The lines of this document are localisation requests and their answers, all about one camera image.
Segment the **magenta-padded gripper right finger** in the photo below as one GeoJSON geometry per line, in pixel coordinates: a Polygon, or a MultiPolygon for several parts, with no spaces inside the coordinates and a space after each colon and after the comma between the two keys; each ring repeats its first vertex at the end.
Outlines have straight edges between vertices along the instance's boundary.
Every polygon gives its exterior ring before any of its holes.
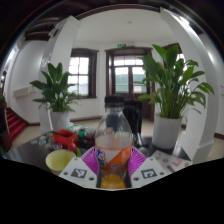
{"type": "Polygon", "coordinates": [[[133,147],[128,163],[128,174],[132,188],[140,188],[168,175],[154,157],[146,157],[133,147]]]}

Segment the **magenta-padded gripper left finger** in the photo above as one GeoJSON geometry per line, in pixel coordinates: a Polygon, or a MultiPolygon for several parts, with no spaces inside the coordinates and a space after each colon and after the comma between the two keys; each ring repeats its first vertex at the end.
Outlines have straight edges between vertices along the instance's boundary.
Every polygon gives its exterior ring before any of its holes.
{"type": "Polygon", "coordinates": [[[96,188],[98,174],[99,163],[96,148],[91,147],[81,157],[71,159],[59,176],[85,188],[96,188]]]}

